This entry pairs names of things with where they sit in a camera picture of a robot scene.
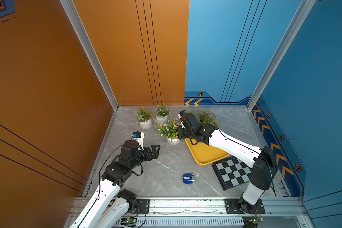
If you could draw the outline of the pink orange flower pot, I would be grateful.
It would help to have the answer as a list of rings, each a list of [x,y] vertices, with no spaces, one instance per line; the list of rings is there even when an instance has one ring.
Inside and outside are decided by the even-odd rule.
[[[180,123],[177,118],[169,120],[165,124],[159,124],[156,129],[158,130],[157,135],[165,137],[169,144],[177,145],[180,142],[179,134],[177,132]]]

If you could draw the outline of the red flower white pot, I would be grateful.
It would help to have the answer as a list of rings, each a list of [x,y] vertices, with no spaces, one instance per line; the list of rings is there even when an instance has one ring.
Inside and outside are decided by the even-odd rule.
[[[213,126],[218,126],[218,121],[216,116],[210,111],[199,111],[195,114],[197,120],[201,122],[201,124],[211,124]]]

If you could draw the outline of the yellow plastic tray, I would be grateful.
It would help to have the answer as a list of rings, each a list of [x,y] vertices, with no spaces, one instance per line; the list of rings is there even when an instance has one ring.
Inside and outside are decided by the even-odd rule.
[[[227,152],[204,143],[192,145],[195,140],[185,139],[185,142],[196,162],[200,167],[204,167],[230,156]]]

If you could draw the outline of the pink flower back pot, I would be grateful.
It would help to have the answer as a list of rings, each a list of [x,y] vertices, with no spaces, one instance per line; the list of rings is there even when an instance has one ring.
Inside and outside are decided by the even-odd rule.
[[[171,109],[166,104],[159,104],[155,107],[156,109],[156,121],[158,124],[166,124]]]

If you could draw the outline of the orange flower back pot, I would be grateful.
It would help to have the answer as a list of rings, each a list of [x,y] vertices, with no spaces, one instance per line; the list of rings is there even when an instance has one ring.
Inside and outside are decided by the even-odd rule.
[[[137,122],[143,130],[152,126],[152,112],[149,108],[139,108],[137,110]]]

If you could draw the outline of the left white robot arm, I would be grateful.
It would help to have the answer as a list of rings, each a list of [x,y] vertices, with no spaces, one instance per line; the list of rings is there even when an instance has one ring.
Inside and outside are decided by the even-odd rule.
[[[99,176],[96,192],[70,227],[111,228],[124,214],[134,211],[136,194],[121,187],[132,174],[139,176],[134,168],[159,157],[161,146],[143,148],[137,140],[127,140],[120,148],[121,153]]]

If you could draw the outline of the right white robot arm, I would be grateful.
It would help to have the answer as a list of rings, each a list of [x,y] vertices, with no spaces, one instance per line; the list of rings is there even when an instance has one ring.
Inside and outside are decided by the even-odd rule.
[[[238,201],[243,213],[255,213],[257,202],[264,191],[273,186],[278,165],[273,159],[274,152],[265,146],[259,148],[242,142],[222,132],[212,124],[202,124],[192,113],[179,112],[181,127],[177,128],[180,139],[190,139],[191,143],[203,143],[223,150],[251,168],[249,183]]]

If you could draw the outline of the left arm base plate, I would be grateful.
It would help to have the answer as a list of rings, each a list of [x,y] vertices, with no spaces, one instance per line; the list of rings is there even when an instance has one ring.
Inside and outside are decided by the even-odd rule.
[[[136,215],[140,212],[145,212],[147,215],[150,209],[150,199],[148,198],[137,198],[135,203],[135,208],[131,214]]]

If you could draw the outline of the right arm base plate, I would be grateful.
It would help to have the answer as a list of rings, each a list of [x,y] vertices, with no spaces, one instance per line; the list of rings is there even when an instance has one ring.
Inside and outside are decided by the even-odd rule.
[[[227,214],[265,214],[265,207],[261,199],[256,204],[251,205],[244,199],[225,199]]]

